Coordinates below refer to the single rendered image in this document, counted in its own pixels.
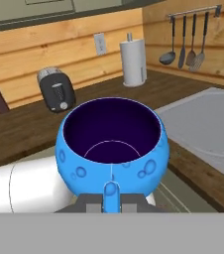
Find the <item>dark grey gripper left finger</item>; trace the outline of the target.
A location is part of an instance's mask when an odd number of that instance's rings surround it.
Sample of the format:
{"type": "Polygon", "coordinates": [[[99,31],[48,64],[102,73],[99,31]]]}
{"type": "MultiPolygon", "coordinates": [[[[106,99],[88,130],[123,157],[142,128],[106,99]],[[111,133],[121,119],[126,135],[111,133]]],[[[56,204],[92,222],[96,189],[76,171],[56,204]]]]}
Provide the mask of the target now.
{"type": "Polygon", "coordinates": [[[102,194],[82,193],[76,199],[74,204],[60,209],[62,213],[101,213],[102,212],[102,194]]]}

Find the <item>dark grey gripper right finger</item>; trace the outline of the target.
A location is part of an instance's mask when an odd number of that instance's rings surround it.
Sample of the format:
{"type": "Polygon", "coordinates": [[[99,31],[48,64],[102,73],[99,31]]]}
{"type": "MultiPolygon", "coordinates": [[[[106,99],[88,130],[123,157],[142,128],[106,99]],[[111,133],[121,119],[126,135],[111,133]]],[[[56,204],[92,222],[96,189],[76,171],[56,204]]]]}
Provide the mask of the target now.
{"type": "Polygon", "coordinates": [[[163,209],[149,204],[140,193],[121,194],[120,208],[122,213],[164,212],[163,209]]]}

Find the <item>blue bubble-pattern mug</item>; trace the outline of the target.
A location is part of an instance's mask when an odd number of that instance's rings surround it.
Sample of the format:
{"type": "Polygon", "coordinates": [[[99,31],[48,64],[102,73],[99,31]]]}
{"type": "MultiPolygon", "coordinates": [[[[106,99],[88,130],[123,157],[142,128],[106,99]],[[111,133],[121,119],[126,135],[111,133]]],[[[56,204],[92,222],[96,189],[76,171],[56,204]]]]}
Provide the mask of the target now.
{"type": "Polygon", "coordinates": [[[120,195],[147,197],[161,182],[169,157],[160,116],[145,104],[102,97],[75,107],[56,137],[58,172],[73,194],[102,194],[102,212],[119,213],[120,195]]]}

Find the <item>grey-green base cupboard front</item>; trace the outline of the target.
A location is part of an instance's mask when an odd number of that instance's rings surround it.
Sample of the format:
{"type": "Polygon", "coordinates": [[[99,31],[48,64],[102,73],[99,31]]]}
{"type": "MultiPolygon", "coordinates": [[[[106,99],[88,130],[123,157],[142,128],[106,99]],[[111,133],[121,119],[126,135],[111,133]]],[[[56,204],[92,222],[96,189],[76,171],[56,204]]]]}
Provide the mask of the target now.
{"type": "Polygon", "coordinates": [[[168,212],[216,213],[217,210],[194,190],[179,184],[178,190],[169,183],[161,182],[155,190],[157,205],[168,212]]]}

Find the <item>white round cylinder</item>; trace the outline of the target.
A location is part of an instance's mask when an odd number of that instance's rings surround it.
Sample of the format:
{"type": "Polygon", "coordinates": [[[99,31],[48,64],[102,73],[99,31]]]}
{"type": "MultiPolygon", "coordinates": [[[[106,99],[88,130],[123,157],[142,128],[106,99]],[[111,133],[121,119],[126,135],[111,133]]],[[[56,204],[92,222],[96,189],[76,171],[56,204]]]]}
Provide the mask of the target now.
{"type": "Polygon", "coordinates": [[[54,156],[0,167],[0,213],[56,212],[72,198],[54,156]]]}

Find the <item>grey sink basin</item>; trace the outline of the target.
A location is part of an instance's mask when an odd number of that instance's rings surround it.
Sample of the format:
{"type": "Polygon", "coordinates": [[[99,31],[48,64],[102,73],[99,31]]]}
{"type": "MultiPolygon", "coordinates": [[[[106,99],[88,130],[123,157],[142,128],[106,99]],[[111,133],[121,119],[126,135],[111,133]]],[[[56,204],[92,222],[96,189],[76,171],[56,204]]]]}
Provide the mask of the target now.
{"type": "Polygon", "coordinates": [[[170,139],[224,174],[224,89],[207,88],[157,113],[170,139]]]}

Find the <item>black and silver toaster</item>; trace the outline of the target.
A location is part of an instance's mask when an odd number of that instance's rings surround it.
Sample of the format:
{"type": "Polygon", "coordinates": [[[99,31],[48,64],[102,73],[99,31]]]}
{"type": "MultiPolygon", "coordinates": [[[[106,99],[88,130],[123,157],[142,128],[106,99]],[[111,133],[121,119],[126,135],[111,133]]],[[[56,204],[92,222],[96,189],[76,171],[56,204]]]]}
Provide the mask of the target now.
{"type": "Polygon", "coordinates": [[[72,83],[58,67],[41,69],[37,74],[37,81],[45,104],[51,112],[64,112],[74,106],[76,99],[72,83]]]}

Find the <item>white paper towel roll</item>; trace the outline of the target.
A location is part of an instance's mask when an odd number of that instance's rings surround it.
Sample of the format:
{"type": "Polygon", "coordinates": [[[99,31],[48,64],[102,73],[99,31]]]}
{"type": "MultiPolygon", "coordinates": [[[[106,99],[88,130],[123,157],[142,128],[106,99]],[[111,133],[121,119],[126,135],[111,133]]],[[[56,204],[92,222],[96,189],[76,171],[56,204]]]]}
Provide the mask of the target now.
{"type": "Polygon", "coordinates": [[[120,43],[124,81],[128,87],[143,85],[147,80],[146,50],[144,39],[134,39],[131,33],[120,43]]]}

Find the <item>dark grey hanging ladle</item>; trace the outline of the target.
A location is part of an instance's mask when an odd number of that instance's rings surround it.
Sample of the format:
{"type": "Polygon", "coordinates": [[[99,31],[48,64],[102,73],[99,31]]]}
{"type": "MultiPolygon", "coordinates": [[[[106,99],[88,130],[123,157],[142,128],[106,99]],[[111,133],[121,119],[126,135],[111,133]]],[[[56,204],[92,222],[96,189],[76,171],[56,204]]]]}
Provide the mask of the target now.
{"type": "Polygon", "coordinates": [[[175,59],[175,51],[174,51],[174,36],[175,36],[175,17],[171,16],[171,51],[167,52],[160,56],[160,63],[164,65],[171,64],[175,59]]]}

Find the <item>grey slotted hanging turner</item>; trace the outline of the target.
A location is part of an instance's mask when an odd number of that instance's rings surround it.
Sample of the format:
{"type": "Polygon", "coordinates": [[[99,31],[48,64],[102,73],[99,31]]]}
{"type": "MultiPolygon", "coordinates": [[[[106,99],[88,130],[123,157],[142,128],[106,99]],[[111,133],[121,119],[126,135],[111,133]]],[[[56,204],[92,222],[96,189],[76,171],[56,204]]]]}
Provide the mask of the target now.
{"type": "Polygon", "coordinates": [[[201,45],[201,51],[200,53],[193,59],[189,70],[190,71],[198,71],[199,68],[201,67],[204,59],[205,59],[205,38],[207,35],[207,28],[208,28],[208,20],[209,20],[209,12],[205,13],[205,18],[204,18],[204,27],[203,27],[203,38],[202,38],[202,45],[201,45]]]}

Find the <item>grey hanging spatula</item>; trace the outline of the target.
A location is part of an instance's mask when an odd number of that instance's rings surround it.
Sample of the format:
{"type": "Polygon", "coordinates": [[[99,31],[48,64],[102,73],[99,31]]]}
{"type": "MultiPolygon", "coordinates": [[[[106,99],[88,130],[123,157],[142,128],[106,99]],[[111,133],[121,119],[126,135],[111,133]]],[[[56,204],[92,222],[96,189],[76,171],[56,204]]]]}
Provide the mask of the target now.
{"type": "MultiPolygon", "coordinates": [[[[195,28],[196,28],[196,14],[193,15],[193,21],[192,21],[192,38],[191,38],[191,46],[192,47],[194,47],[195,28]]],[[[195,53],[194,49],[191,49],[187,55],[185,64],[191,65],[195,56],[196,56],[196,53],[195,53]]]]}

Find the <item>dark grey hanging spoon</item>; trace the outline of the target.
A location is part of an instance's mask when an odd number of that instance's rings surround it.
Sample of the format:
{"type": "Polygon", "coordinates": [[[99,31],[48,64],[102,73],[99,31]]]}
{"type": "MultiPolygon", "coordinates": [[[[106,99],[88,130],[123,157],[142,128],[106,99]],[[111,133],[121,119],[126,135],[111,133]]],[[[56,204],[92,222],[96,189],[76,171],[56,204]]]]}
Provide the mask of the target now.
{"type": "Polygon", "coordinates": [[[178,68],[182,69],[185,59],[185,34],[186,34],[186,15],[183,16],[183,26],[182,26],[182,45],[180,49],[180,55],[178,60],[178,68]]]}

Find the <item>white wall socket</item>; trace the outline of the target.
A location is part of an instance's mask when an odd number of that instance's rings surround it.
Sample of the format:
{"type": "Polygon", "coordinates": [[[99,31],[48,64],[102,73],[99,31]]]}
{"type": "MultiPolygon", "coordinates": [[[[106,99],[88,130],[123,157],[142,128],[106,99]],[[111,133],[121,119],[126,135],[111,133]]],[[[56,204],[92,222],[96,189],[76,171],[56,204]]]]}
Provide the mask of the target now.
{"type": "Polygon", "coordinates": [[[95,43],[96,53],[99,56],[105,55],[106,54],[106,43],[105,43],[105,36],[103,33],[94,35],[94,43],[95,43]]]}

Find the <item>grey-green wall cupboard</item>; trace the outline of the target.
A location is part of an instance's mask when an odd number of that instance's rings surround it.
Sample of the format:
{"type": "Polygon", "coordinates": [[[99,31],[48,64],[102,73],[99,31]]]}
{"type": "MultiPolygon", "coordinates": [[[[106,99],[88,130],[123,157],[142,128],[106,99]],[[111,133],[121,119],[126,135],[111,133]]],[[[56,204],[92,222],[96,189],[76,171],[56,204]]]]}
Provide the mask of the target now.
{"type": "Polygon", "coordinates": [[[0,0],[0,31],[141,8],[165,0],[0,0]]]}

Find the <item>grey utensil rail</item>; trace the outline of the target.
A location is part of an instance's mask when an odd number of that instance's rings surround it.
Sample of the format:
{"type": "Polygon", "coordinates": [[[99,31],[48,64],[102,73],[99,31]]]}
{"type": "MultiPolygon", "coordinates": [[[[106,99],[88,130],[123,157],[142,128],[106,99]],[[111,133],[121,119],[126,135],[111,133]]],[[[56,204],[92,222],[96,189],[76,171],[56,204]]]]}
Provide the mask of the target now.
{"type": "Polygon", "coordinates": [[[187,11],[182,11],[182,12],[176,12],[176,13],[170,13],[167,14],[167,17],[175,17],[175,16],[183,16],[186,14],[195,14],[195,13],[199,13],[199,12],[207,12],[207,11],[212,11],[214,10],[214,17],[219,17],[220,13],[221,13],[221,9],[222,9],[222,5],[214,5],[214,6],[209,6],[209,7],[202,7],[202,8],[195,8],[192,10],[187,10],[187,11]]]}

